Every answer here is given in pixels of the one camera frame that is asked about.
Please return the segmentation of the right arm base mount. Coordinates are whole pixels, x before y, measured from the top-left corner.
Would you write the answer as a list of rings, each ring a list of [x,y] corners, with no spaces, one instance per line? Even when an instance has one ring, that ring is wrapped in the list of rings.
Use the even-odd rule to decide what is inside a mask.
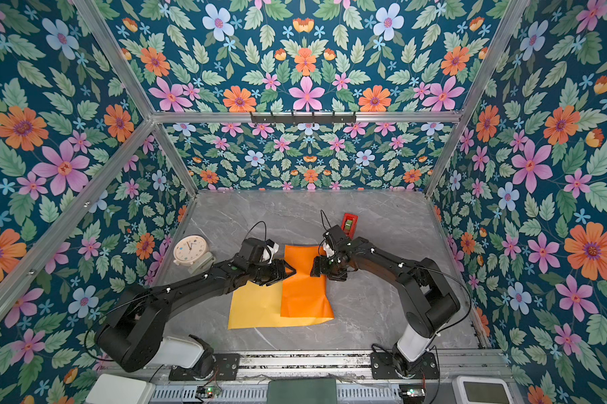
[[[416,361],[407,361],[401,353],[375,349],[370,353],[372,378],[374,380],[439,380],[440,365],[436,355],[426,351]]]

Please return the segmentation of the green centre box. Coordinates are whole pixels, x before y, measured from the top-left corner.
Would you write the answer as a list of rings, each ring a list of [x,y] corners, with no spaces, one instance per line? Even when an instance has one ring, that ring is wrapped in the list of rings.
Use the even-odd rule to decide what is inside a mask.
[[[330,378],[273,380],[267,404],[337,404],[336,380]]]

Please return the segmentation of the white box bottom left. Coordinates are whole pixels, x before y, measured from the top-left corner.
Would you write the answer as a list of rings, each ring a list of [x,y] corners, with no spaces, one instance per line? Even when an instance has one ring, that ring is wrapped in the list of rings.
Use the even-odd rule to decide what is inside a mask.
[[[153,383],[117,375],[100,375],[86,397],[89,404],[146,404],[155,392]]]

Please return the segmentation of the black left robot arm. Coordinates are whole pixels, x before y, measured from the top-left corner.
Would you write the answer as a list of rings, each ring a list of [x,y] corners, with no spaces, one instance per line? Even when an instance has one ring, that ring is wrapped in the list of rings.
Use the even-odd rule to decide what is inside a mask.
[[[131,286],[107,313],[96,333],[96,345],[128,373],[147,365],[167,365],[208,375],[213,367],[212,348],[193,335],[165,335],[166,324],[183,311],[249,282],[270,286],[297,274],[285,259],[274,257],[276,251],[275,242],[251,237],[231,259],[213,264],[202,274],[150,288]]]

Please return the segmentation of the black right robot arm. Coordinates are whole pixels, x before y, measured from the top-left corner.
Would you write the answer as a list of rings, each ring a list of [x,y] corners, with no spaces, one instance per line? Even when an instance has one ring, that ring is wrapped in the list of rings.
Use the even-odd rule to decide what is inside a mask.
[[[407,321],[393,348],[399,362],[413,364],[420,360],[438,333],[461,310],[447,275],[432,259],[403,259],[363,237],[351,239],[339,226],[325,231],[321,248],[325,255],[315,258],[312,277],[323,275],[329,280],[345,281],[349,269],[365,270],[398,291]]]

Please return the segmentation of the red tape dispenser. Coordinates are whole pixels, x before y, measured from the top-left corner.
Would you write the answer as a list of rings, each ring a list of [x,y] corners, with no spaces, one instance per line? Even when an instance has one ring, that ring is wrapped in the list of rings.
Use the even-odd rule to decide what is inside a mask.
[[[359,216],[351,213],[345,213],[343,216],[341,228],[350,239],[355,237],[358,220]]]

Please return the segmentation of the round white analog clock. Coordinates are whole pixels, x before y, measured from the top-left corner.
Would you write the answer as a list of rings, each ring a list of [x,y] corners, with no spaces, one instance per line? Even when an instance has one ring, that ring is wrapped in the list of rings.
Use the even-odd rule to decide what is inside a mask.
[[[201,236],[187,236],[179,240],[173,249],[173,262],[191,269],[211,256],[207,241]]]

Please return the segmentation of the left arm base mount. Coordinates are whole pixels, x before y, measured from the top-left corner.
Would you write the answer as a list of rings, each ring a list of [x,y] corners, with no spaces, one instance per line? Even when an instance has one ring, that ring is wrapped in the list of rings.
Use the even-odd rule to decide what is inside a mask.
[[[173,367],[170,381],[233,381],[240,369],[241,356],[238,353],[206,352],[192,368]]]

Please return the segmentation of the white device bottom right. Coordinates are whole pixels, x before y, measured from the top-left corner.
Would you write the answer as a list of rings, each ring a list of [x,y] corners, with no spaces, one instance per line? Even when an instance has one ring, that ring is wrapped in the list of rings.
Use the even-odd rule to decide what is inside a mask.
[[[464,404],[517,404],[523,403],[499,378],[460,375],[454,378],[453,390],[456,403]]]

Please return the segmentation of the yellow wrapping paper sheet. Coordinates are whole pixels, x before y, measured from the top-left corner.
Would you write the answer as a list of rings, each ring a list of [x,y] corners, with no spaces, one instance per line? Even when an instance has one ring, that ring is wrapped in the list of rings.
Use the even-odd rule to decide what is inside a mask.
[[[229,310],[229,330],[306,327],[333,320],[326,278],[310,275],[318,255],[317,247],[285,247],[285,260],[297,274],[271,286],[249,283],[235,291]]]

